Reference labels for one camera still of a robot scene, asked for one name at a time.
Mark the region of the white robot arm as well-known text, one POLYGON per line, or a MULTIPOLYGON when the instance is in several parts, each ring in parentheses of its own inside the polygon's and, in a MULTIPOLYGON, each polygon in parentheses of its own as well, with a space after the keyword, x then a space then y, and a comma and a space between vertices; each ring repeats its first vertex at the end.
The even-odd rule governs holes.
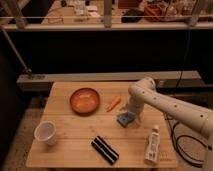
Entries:
POLYGON ((128 92, 129 112, 140 115, 144 104, 148 104, 205 137, 207 151, 202 171, 213 171, 213 110, 158 93, 151 77, 132 83, 128 92))

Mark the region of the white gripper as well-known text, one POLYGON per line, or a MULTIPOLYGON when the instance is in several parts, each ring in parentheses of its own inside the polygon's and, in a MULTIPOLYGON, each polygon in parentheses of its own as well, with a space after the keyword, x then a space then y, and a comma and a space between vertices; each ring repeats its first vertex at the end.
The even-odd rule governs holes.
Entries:
POLYGON ((127 111, 135 115, 137 119, 140 118, 140 114, 143 112, 144 102, 135 98, 130 98, 127 102, 127 111))

